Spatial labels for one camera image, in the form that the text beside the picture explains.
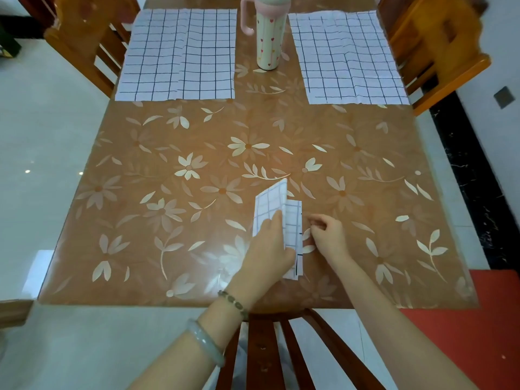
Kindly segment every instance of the orange wooden chair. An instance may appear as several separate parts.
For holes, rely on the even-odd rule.
[[[280,322],[300,390],[315,390],[289,320],[304,318],[320,336],[357,390],[384,390],[381,383],[322,317],[312,309],[295,313],[250,314],[246,389],[285,389],[274,323]],[[240,329],[226,348],[226,365],[220,369],[215,390],[230,390]]]
[[[413,104],[420,115],[490,66],[478,39],[482,25],[466,0],[416,0],[388,35],[408,95],[437,75]]]
[[[130,32],[121,22],[140,11],[137,0],[56,0],[57,18],[45,39],[108,97],[113,82],[94,65],[96,56],[119,76]]]

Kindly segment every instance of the person's right hand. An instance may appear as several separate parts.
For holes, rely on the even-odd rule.
[[[310,215],[309,220],[316,247],[336,271],[342,262],[350,260],[343,224],[331,216],[320,214]]]

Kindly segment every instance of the pink handle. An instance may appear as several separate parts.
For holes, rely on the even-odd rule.
[[[245,16],[247,15],[247,5],[246,2],[255,2],[255,0],[240,0],[240,28],[246,35],[253,35],[255,30],[245,25]]]

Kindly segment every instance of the floor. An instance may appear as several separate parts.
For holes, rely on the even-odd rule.
[[[47,43],[20,42],[16,59],[0,59],[0,300],[36,297],[108,103]],[[489,269],[428,112],[418,130],[461,255],[468,268]],[[123,389],[200,312],[36,305],[24,327],[6,332],[2,389]],[[396,388],[355,311],[319,313]],[[291,324],[319,389],[354,388],[308,324]]]

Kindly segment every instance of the bracelet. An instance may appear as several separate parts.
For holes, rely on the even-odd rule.
[[[215,345],[215,342],[211,339],[209,334],[200,326],[199,322],[189,319],[186,324],[186,329],[193,334],[200,346],[211,357],[211,360],[213,360],[218,367],[224,367],[226,362],[224,355],[217,348],[217,345]]]
[[[235,308],[237,308],[240,311],[240,314],[242,315],[242,318],[244,320],[247,320],[249,318],[249,313],[248,313],[247,310],[245,310],[244,306],[240,302],[238,302],[235,299],[235,297],[230,295],[227,291],[220,290],[218,292],[218,296],[219,297],[224,297],[227,301],[231,302],[235,306]]]

